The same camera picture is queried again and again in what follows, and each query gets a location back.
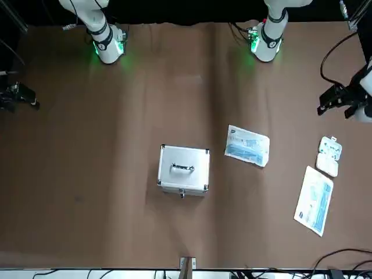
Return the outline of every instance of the white blister pack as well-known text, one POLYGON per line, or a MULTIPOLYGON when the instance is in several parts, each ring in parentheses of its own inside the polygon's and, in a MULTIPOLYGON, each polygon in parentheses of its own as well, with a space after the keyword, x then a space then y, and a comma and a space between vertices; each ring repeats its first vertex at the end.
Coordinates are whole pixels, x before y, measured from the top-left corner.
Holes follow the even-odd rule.
POLYGON ((341 156, 342 146, 336 142, 335 137, 321 138, 319 154, 316 158, 316 167, 332 177, 338 175, 338 160, 341 156))

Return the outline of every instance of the brown table surface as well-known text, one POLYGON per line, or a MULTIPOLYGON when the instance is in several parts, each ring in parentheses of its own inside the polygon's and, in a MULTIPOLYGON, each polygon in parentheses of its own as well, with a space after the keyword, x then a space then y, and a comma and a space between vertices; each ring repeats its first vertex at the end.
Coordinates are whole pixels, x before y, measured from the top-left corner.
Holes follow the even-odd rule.
MULTIPOLYGON (((84 28, 31 28, 19 80, 41 109, 0 114, 1 265, 175 268, 190 255, 199 268, 310 268, 372 248, 372 126, 316 112, 330 86, 320 62, 347 34, 345 23, 290 23, 276 59, 260 63, 227 24, 130 26, 127 55, 103 65, 84 28), (270 137, 264 169, 223 155, 229 124, 270 137), (343 151, 319 237, 293 217, 324 135, 343 151), (210 148, 205 198, 156 186, 161 144, 210 148)), ((354 37, 324 71, 347 84, 363 65, 354 37)))

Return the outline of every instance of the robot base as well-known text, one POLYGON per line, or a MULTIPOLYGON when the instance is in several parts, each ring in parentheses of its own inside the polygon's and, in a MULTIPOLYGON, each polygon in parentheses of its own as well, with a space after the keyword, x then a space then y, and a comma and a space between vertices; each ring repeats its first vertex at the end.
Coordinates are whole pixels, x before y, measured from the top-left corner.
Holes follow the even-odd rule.
POLYGON ((106 49, 101 49, 100 44, 94 42, 96 53, 104 64, 112 64, 124 54, 124 40, 127 39, 127 34, 115 25, 110 25, 113 32, 113 37, 108 43, 106 49))
POLYGON ((262 39, 261 35, 262 28, 263 23, 259 23, 256 27, 254 27, 254 30, 257 30, 259 37, 254 42, 254 45, 252 45, 251 51, 262 62, 270 62, 275 58, 276 54, 279 52, 282 40, 277 44, 275 48, 268 48, 267 44, 262 39))

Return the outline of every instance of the black cable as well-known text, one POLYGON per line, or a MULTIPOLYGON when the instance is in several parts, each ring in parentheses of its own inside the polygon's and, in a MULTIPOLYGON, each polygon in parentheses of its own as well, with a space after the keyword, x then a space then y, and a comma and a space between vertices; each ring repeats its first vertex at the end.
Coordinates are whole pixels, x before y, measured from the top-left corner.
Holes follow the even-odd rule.
POLYGON ((236 42, 238 45, 241 45, 241 44, 240 44, 240 41, 242 41, 242 39, 239 38, 239 37, 235 34, 233 28, 231 27, 231 23, 228 23, 228 26, 229 26, 229 28, 230 28, 230 30, 231 30, 232 37, 234 38, 235 42, 236 42))
POLYGON ((23 59, 21 58, 21 56, 19 56, 6 42, 4 42, 2 39, 0 39, 0 42, 5 46, 7 47, 8 50, 10 50, 11 52, 13 52, 13 54, 18 58, 18 60, 23 64, 23 66, 25 65, 23 59))
POLYGON ((244 42, 245 44, 249 44, 248 39, 244 36, 243 32, 238 28, 238 26, 236 24, 234 25, 234 23, 229 23, 229 27, 231 29, 232 35, 235 38, 235 41, 240 40, 240 41, 244 42), (241 38, 237 37, 236 33, 233 31, 232 26, 234 26, 238 30, 239 35, 241 36, 241 38))
POLYGON ((360 266, 362 266, 362 265, 364 265, 366 263, 372 263, 372 260, 365 260, 365 261, 363 261, 361 263, 358 263, 355 267, 353 267, 352 270, 356 270, 358 267, 360 267, 360 266))
POLYGON ((93 270, 90 270, 90 271, 88 272, 87 279, 89 279, 89 274, 91 274, 92 271, 93 271, 93 270))
POLYGON ((44 276, 44 275, 48 275, 48 274, 52 274, 54 272, 57 272, 59 269, 55 269, 55 270, 52 270, 52 271, 49 271, 49 272, 46 272, 46 273, 35 273, 34 276, 33 276, 33 279, 35 279, 36 276, 44 276))
POLYGON ((71 5, 72 5, 72 8, 74 8, 74 12, 75 12, 75 15, 76 15, 76 25, 77 25, 77 23, 78 23, 78 16, 77 16, 76 8, 75 8, 75 5, 74 5, 74 3, 72 2, 72 0, 70 0, 70 3, 71 3, 71 5))
POLYGON ((359 253, 366 253, 366 254, 372 254, 372 251, 369 251, 369 250, 364 250, 364 249, 354 249, 354 248, 346 248, 346 249, 340 249, 340 250, 336 250, 336 251, 333 251, 331 253, 328 253, 324 256, 322 256, 315 264, 314 268, 313 268, 313 271, 311 274, 309 274, 308 276, 304 277, 304 278, 312 278, 314 275, 315 275, 315 272, 316 272, 316 269, 318 267, 318 265, 320 264, 320 262, 322 260, 324 260, 325 258, 329 257, 329 256, 332 256, 334 254, 338 254, 338 253, 341 253, 341 252, 359 252, 359 253))
POLYGON ((324 65, 324 62, 327 60, 328 56, 332 53, 332 51, 334 51, 339 45, 341 45, 343 42, 345 42, 346 40, 350 39, 351 37, 355 36, 357 34, 357 32, 354 32, 348 36, 346 36, 345 38, 343 38, 342 40, 340 40, 340 42, 338 42, 337 44, 335 44, 331 49, 330 51, 328 51, 328 53, 325 55, 325 57, 323 58, 323 61, 321 62, 320 64, 320 76, 323 80, 326 80, 330 83, 333 83, 339 87, 341 87, 342 89, 346 90, 347 89, 345 88, 345 86, 343 84, 341 84, 340 82, 336 81, 336 80, 332 80, 328 77, 326 77, 324 74, 323 74, 323 65, 324 65))
POLYGON ((94 0, 94 2, 99 6, 99 8, 100 8, 101 10, 103 9, 102 6, 98 3, 97 0, 94 0))
POLYGON ((236 22, 232 22, 231 24, 232 24, 236 29, 238 29, 239 31, 242 31, 242 32, 246 32, 246 33, 248 33, 248 30, 246 30, 246 29, 240 27, 239 25, 236 24, 236 22))
POLYGON ((355 279, 357 279, 359 276, 362 276, 362 275, 364 275, 364 274, 366 274, 368 272, 372 272, 372 270, 365 270, 365 271, 360 272, 357 276, 355 276, 355 279))
POLYGON ((41 0, 41 4, 44 7, 44 11, 45 11, 46 15, 48 16, 49 20, 52 22, 53 25, 56 25, 54 20, 53 20, 53 17, 51 15, 51 13, 49 13, 49 10, 48 10, 46 4, 44 3, 44 0, 41 0))
POLYGON ((297 276, 297 277, 300 277, 300 278, 305 278, 306 275, 304 273, 301 273, 301 272, 290 272, 290 271, 287 271, 287 270, 284 270, 284 269, 276 269, 274 267, 271 267, 267 270, 265 270, 263 273, 259 274, 258 276, 255 277, 255 279, 259 278, 260 276, 264 275, 265 273, 268 273, 270 271, 276 271, 276 272, 280 272, 280 273, 287 273, 287 274, 290 274, 292 275, 293 277, 297 276))
POLYGON ((109 270, 109 271, 107 271, 104 275, 102 275, 99 279, 102 279, 102 278, 104 278, 104 276, 106 276, 107 274, 109 274, 110 272, 113 272, 113 270, 109 270))

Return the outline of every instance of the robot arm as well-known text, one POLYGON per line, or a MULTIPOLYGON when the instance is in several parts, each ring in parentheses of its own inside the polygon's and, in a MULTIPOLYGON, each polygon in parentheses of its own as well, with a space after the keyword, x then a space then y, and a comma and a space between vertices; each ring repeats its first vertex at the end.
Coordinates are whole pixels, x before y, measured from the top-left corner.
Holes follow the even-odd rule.
POLYGON ((286 8, 303 7, 312 0, 264 0, 269 14, 264 23, 259 23, 255 30, 258 39, 253 43, 251 51, 263 62, 274 59, 282 42, 282 35, 288 23, 286 8))
POLYGON ((331 108, 349 106, 345 118, 354 116, 361 122, 372 123, 372 62, 361 68, 348 86, 333 85, 319 97, 318 115, 331 108))
MULTIPOLYGON (((107 7, 109 0, 97 0, 101 7, 107 7)), ((107 22, 101 8, 92 0, 59 0, 60 4, 76 14, 87 26, 96 52, 105 64, 115 62, 124 53, 126 34, 107 22)))

